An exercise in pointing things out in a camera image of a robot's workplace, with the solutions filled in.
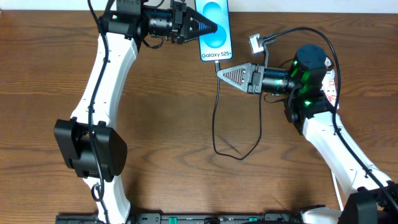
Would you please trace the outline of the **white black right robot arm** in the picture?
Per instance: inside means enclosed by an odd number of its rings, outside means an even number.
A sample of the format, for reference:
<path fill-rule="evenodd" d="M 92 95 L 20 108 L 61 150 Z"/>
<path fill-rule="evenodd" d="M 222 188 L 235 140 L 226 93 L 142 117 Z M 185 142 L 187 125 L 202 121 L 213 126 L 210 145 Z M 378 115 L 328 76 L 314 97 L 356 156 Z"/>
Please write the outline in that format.
<path fill-rule="evenodd" d="M 317 45 L 298 49 L 288 70 L 244 63 L 216 76 L 249 94 L 286 95 L 285 115 L 313 144 L 346 197 L 344 209 L 314 205 L 299 211 L 303 223 L 397 223 L 397 184 L 355 143 L 336 114 L 333 62 Z"/>

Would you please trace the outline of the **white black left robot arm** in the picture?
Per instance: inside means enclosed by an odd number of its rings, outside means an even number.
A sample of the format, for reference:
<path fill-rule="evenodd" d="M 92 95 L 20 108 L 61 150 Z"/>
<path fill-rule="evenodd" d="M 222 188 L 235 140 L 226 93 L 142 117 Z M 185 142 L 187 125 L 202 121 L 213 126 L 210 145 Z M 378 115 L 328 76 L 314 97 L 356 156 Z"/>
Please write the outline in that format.
<path fill-rule="evenodd" d="M 98 213 L 59 215 L 57 223 L 127 223 L 131 203 L 121 173 L 127 144 L 116 132 L 126 77 L 146 37 L 184 44 L 217 31 L 216 23 L 183 2 L 168 9 L 146 1 L 108 1 L 95 17 L 99 32 L 95 62 L 70 119 L 55 123 L 54 135 L 69 169 L 90 188 Z"/>

